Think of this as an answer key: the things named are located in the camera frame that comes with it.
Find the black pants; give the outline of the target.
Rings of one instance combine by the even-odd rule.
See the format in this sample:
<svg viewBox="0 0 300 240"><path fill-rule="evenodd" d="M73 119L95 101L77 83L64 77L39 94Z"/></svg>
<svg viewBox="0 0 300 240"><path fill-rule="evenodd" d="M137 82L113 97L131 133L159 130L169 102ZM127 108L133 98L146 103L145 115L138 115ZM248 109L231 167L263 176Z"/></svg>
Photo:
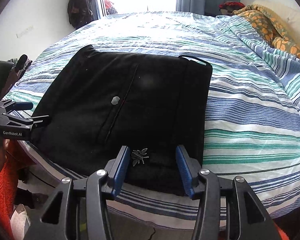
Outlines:
<svg viewBox="0 0 300 240"><path fill-rule="evenodd" d="M202 161L205 110L212 66L193 56L101 52L81 48L55 78L34 116L50 123L31 142L62 168L89 176L116 158L131 156L125 182L143 189L185 194L175 160L183 145Z"/></svg>

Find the dark hanging jacket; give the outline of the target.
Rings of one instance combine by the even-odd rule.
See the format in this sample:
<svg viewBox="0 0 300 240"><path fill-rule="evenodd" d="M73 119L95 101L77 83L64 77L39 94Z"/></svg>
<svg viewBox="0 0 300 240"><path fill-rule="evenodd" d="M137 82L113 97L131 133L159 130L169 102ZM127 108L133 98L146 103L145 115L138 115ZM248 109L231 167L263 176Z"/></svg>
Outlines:
<svg viewBox="0 0 300 240"><path fill-rule="evenodd" d="M69 0L67 8L69 23L75 29L79 29L95 20L92 1Z"/></svg>

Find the striped blue green bedsheet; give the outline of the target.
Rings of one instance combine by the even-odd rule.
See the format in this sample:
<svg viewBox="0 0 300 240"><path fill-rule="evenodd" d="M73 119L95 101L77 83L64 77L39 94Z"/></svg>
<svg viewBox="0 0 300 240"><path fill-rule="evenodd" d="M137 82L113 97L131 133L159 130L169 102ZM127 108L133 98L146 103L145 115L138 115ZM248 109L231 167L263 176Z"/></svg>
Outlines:
<svg viewBox="0 0 300 240"><path fill-rule="evenodd" d="M37 104L89 44L210 62L203 166L224 178L243 176L273 218L300 207L300 59L268 46L239 16L114 14L46 48L7 97Z"/></svg>

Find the red black item by curtain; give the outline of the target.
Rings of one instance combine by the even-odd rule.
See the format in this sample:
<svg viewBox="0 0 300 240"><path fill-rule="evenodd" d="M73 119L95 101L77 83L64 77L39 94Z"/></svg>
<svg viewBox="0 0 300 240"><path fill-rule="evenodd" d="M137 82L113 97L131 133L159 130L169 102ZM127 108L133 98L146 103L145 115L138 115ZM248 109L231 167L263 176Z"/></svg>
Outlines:
<svg viewBox="0 0 300 240"><path fill-rule="evenodd" d="M231 15L233 11L244 8L245 5L241 2L225 2L219 5L219 10L222 15Z"/></svg>

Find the cream pillow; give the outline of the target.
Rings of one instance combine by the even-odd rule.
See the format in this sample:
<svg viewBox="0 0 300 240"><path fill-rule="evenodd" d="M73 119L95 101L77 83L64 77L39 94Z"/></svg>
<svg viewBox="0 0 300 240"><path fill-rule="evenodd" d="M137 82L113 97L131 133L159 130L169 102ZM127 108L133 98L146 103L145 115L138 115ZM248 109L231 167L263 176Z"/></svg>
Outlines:
<svg viewBox="0 0 300 240"><path fill-rule="evenodd" d="M263 0L254 0L253 4L262 5L275 12L291 31L291 36L295 43L300 46L300 10L293 9L279 2L267 2Z"/></svg>

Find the orange floral blanket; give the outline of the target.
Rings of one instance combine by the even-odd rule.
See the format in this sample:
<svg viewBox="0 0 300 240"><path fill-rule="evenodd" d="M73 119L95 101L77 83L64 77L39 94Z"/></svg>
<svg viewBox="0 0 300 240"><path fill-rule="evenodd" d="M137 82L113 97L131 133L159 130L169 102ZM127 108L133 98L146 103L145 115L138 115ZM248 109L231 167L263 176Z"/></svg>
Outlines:
<svg viewBox="0 0 300 240"><path fill-rule="evenodd" d="M233 11L232 14L245 18L272 48L300 59L300 42L288 24L271 9L259 4L250 4Z"/></svg>

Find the red fuzzy garment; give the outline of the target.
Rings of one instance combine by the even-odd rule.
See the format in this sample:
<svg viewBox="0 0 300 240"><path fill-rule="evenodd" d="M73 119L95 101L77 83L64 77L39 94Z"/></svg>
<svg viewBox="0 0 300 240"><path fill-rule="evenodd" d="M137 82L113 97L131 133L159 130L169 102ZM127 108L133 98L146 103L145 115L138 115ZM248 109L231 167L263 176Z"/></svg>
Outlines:
<svg viewBox="0 0 300 240"><path fill-rule="evenodd" d="M12 141L7 149L7 161L0 172L0 226L8 239L14 239L10 217L13 213L14 199L17 192L17 171L23 166L21 147L16 141Z"/></svg>

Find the red item at window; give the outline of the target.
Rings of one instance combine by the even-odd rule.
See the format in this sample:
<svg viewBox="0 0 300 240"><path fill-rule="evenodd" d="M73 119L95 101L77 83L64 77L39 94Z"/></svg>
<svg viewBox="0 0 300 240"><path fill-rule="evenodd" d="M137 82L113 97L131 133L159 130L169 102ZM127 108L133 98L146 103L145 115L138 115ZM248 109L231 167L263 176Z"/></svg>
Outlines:
<svg viewBox="0 0 300 240"><path fill-rule="evenodd" d="M117 10L114 8L114 4L110 0L104 0L107 15L117 14Z"/></svg>

